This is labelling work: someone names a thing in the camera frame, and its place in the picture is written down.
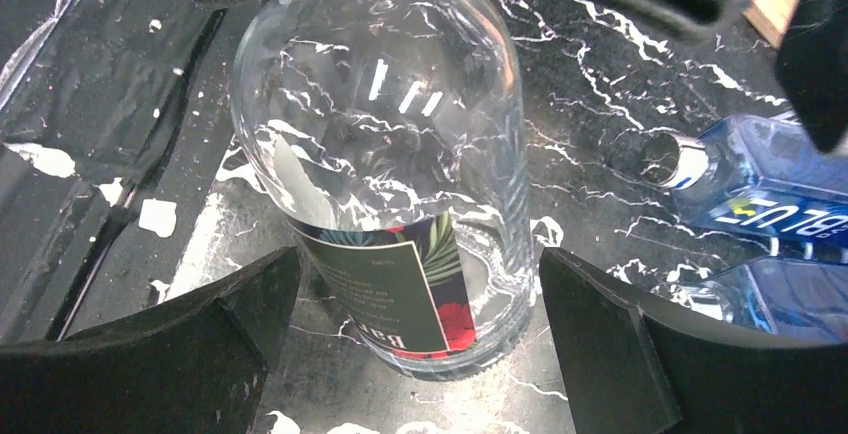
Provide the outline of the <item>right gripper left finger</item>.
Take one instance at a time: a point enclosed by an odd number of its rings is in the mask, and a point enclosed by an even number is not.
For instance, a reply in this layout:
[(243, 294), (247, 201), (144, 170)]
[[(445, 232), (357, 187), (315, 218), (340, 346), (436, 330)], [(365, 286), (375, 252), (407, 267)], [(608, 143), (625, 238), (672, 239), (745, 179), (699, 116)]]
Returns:
[(247, 433), (280, 364), (301, 262), (282, 248), (61, 341), (1, 349), (5, 433)]

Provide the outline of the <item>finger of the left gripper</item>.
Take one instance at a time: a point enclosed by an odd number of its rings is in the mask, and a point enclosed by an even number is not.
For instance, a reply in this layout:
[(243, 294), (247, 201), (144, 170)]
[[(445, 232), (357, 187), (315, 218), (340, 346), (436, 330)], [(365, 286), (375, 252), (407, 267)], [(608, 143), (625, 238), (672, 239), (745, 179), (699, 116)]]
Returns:
[(847, 154), (847, 0), (798, 0), (776, 76), (814, 146)]

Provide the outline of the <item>clear bottle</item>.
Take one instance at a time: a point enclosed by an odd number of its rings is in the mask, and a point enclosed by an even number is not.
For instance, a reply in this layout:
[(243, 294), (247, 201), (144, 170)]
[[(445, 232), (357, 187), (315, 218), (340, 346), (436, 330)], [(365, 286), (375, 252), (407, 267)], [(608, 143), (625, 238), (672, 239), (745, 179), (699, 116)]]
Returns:
[(522, 80), (489, 0), (269, 0), (233, 63), (257, 179), (362, 341), (490, 368), (535, 302)]

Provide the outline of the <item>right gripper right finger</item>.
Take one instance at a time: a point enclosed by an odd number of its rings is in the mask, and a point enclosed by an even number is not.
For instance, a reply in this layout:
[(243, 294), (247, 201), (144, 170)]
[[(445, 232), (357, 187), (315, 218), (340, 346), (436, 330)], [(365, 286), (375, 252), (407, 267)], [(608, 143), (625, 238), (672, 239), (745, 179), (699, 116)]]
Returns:
[(579, 433), (843, 433), (847, 349), (732, 325), (562, 248), (539, 277)]

